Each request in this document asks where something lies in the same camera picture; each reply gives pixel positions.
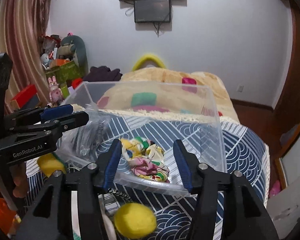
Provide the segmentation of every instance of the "pink bunny toy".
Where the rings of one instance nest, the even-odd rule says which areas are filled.
[[[59,88],[59,85],[56,81],[56,77],[53,76],[52,80],[51,78],[48,78],[49,81],[49,88],[50,88],[50,93],[49,93],[49,97],[50,97],[50,101],[53,103],[57,103],[58,101],[62,101],[63,97],[62,97],[62,91]]]

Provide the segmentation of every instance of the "silver screw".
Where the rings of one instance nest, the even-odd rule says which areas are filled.
[[[205,163],[199,163],[198,167],[200,170],[206,170],[208,168],[208,165]]]
[[[53,175],[54,177],[59,177],[61,174],[62,174],[62,171],[61,171],[61,170],[56,170],[56,171],[54,171],[54,172],[52,173],[52,175]]]
[[[95,163],[89,163],[88,164],[88,169],[89,170],[94,170],[97,167],[97,165]]]
[[[234,171],[233,172],[234,174],[235,174],[235,176],[237,176],[237,177],[241,177],[242,176],[242,172],[241,171]]]

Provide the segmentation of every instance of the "wooden floor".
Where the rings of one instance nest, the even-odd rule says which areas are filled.
[[[281,149],[279,142],[282,132],[276,123],[273,112],[250,106],[234,104],[240,123],[253,130],[268,146],[270,153],[271,175],[270,188],[278,179],[278,174],[274,165],[274,159]]]

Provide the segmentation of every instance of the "wall outlet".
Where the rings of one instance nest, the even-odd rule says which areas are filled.
[[[239,85],[238,88],[237,88],[237,91],[241,93],[242,90],[243,90],[243,85]]]

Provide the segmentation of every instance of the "orange clothing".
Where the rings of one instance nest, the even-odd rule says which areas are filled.
[[[15,215],[16,212],[10,210],[5,200],[0,198],[0,228],[5,234],[8,234]]]

